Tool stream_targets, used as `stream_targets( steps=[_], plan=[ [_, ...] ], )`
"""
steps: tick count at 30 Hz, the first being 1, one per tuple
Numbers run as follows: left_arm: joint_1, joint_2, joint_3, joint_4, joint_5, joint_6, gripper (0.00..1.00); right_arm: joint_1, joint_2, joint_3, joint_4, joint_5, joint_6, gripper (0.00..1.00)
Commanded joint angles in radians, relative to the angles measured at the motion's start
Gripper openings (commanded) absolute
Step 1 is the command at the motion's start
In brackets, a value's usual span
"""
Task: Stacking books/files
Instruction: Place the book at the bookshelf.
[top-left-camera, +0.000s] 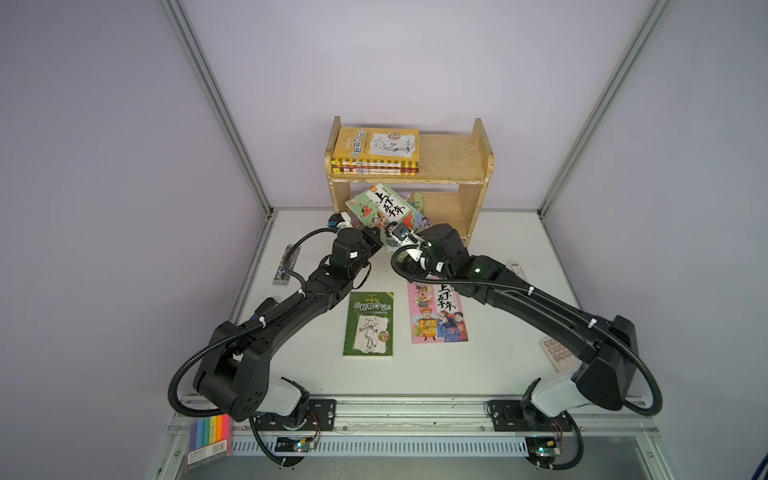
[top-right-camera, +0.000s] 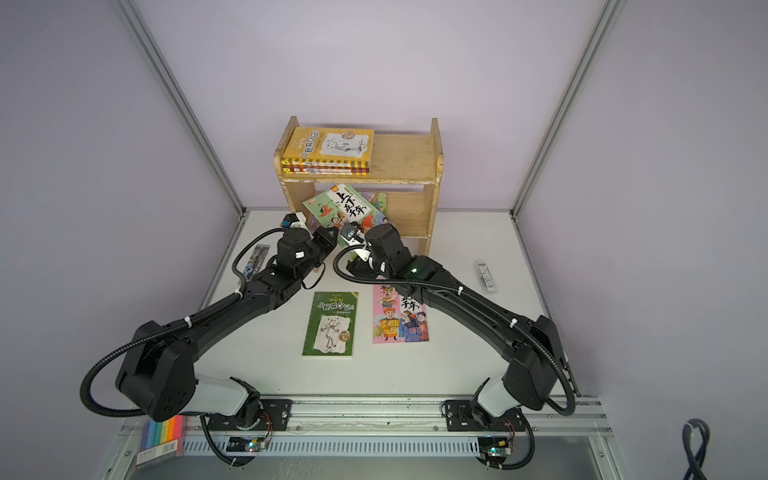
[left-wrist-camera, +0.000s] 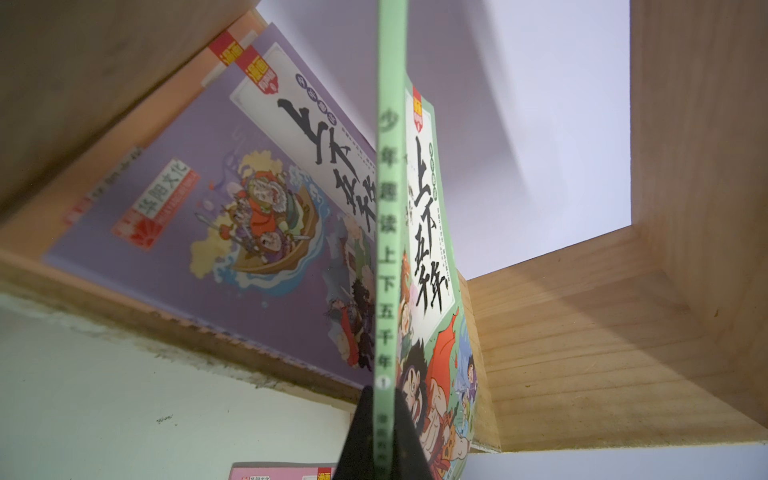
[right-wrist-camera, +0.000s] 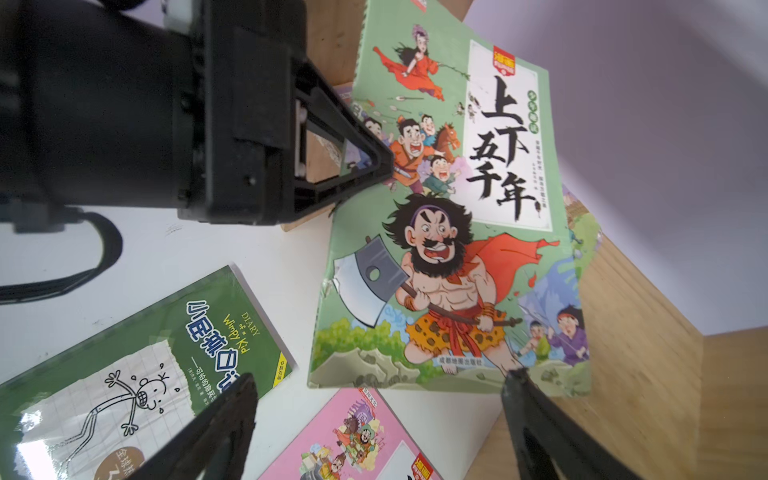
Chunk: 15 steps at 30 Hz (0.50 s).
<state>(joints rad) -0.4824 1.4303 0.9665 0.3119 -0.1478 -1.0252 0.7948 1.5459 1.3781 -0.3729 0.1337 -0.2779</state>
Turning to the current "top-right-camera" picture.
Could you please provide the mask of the green pink bottom comic book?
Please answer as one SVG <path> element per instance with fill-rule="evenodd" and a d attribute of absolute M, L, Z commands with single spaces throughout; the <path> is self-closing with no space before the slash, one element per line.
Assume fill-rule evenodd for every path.
<path fill-rule="evenodd" d="M 345 223 L 356 222 L 365 234 L 376 225 L 388 223 L 387 215 L 369 203 L 366 193 L 340 183 L 305 200 L 303 206 L 309 212 L 308 218 L 314 222 L 310 229 L 323 226 L 340 230 Z"/>

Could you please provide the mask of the pink Chinese comic book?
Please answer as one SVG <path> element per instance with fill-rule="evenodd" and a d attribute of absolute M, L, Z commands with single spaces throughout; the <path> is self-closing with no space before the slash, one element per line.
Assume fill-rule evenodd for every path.
<path fill-rule="evenodd" d="M 427 307 L 401 296 L 391 285 L 374 287 L 372 340 L 374 344 L 428 342 Z"/>

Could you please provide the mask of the red wimpy kid book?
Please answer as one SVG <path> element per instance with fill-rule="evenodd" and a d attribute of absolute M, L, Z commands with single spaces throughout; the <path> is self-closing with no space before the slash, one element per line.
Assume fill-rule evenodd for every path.
<path fill-rule="evenodd" d="M 286 174 L 342 174 L 342 175 L 368 175 L 370 173 L 369 168 L 353 167 L 348 165 L 334 166 L 334 165 L 299 165 L 299 164 L 282 164 L 281 170 Z"/>

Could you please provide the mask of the yellow green-edged wimpy kid book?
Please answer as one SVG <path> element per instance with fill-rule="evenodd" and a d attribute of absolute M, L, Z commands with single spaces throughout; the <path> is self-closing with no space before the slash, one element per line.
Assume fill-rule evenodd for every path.
<path fill-rule="evenodd" d="M 368 168 L 374 135 L 370 129 L 296 127 L 279 159 L 284 165 Z"/>

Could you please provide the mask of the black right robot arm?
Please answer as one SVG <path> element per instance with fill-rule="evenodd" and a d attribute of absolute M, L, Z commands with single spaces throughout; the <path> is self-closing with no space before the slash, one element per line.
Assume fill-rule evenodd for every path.
<path fill-rule="evenodd" d="M 488 343 L 507 362 L 505 373 L 486 379 L 469 401 L 473 420 L 484 428 L 525 407 L 548 406 L 561 416 L 575 413 L 576 391 L 555 323 L 546 316 L 532 320 L 472 290 L 443 265 L 413 255 L 394 225 L 367 232 L 342 228 L 344 248 L 333 260 L 342 279 L 368 285 L 391 285 L 402 296 L 442 312 Z"/>

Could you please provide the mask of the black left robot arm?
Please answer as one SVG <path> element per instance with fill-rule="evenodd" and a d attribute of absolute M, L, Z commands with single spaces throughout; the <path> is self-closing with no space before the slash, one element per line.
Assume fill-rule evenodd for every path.
<path fill-rule="evenodd" d="M 220 381 L 196 374 L 195 363 L 216 343 L 249 321 L 278 309 L 305 286 L 312 270 L 322 266 L 337 246 L 339 230 L 319 227 L 276 228 L 277 253 L 265 268 L 247 278 L 238 272 L 238 288 L 223 299 L 165 325 L 149 321 L 132 339 L 98 360 L 85 374 L 79 396 L 84 407 L 100 416 L 146 415 L 156 422 L 177 415 L 220 414 L 253 420 L 259 394 L 247 382 Z M 92 395 L 97 375 L 116 359 L 122 361 L 116 389 L 133 403 L 115 409 Z"/>

